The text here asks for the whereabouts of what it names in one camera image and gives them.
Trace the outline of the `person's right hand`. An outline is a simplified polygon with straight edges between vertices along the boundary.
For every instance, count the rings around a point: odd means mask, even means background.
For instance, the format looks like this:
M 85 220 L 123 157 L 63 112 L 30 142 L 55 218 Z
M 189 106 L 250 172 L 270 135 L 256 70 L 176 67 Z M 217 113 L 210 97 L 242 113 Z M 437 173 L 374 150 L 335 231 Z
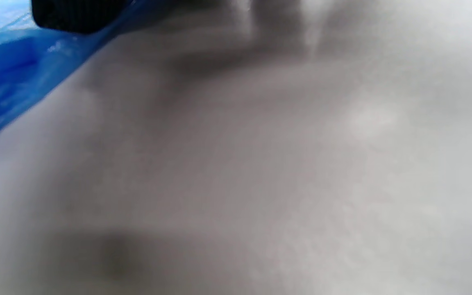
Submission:
M 129 0 L 31 0 L 34 22 L 41 28 L 89 35 L 118 18 Z

